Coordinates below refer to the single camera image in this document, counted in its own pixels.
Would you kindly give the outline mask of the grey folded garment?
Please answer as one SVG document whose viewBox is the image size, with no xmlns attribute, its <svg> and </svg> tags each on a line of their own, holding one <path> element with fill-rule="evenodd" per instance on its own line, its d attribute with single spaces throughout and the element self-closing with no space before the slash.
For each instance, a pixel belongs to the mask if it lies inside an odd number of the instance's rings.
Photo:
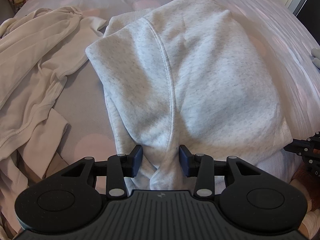
<svg viewBox="0 0 320 240">
<path fill-rule="evenodd" d="M 311 55 L 312 55 L 312 57 L 313 57 L 313 59 L 312 59 L 313 64 L 314 64 L 318 69 L 320 69 L 320 49 L 313 48 L 313 49 L 311 50 Z"/>
</svg>

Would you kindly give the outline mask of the pink dotted bed sheet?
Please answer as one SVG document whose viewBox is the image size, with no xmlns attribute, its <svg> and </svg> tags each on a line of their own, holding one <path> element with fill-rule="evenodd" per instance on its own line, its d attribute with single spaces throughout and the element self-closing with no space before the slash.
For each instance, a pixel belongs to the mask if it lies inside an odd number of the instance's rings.
<svg viewBox="0 0 320 240">
<path fill-rule="evenodd" d="M 23 17 L 39 8 L 65 5 L 84 14 L 109 20 L 113 16 L 156 8 L 172 0 L 30 0 L 17 13 Z M 286 102 L 293 135 L 303 139 L 319 128 L 319 73 L 310 52 L 318 43 L 276 0 L 215 0 L 243 25 L 266 64 L 274 67 Z M 104 160 L 115 153 L 112 128 L 102 84 L 91 63 L 68 77 L 54 106 L 66 123 L 54 155 L 40 167 L 45 174 L 86 156 Z"/>
</svg>

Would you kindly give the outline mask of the orange brown cloth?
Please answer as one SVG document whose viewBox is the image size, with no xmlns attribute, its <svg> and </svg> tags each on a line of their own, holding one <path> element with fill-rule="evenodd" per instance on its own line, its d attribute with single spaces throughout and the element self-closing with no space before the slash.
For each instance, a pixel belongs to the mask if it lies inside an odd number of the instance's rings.
<svg viewBox="0 0 320 240">
<path fill-rule="evenodd" d="M 305 163 L 301 163 L 290 185 L 301 191 L 308 204 L 306 215 L 299 227 L 308 239 L 319 239 L 319 180 L 313 177 Z"/>
</svg>

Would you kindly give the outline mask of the light grey printed sweatshirt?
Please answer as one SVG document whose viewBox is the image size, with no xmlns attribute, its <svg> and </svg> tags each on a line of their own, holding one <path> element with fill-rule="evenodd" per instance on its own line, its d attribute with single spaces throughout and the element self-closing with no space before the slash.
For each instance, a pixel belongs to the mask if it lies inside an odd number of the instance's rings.
<svg viewBox="0 0 320 240">
<path fill-rule="evenodd" d="M 244 28 L 214 0 L 114 17 L 86 55 L 103 84 L 117 153 L 143 147 L 129 190 L 192 189 L 180 145 L 283 177 L 292 136 L 279 93 Z"/>
</svg>

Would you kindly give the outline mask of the cream white garment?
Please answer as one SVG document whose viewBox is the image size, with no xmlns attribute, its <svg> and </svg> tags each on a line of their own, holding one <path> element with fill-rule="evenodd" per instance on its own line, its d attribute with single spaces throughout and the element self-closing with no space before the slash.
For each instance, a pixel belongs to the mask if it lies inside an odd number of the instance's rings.
<svg viewBox="0 0 320 240">
<path fill-rule="evenodd" d="M 14 162 L 17 150 L 39 177 L 45 175 L 67 127 L 53 105 L 105 25 L 104 19 L 75 7 L 41 8 L 2 24 L 2 184 L 28 183 Z"/>
</svg>

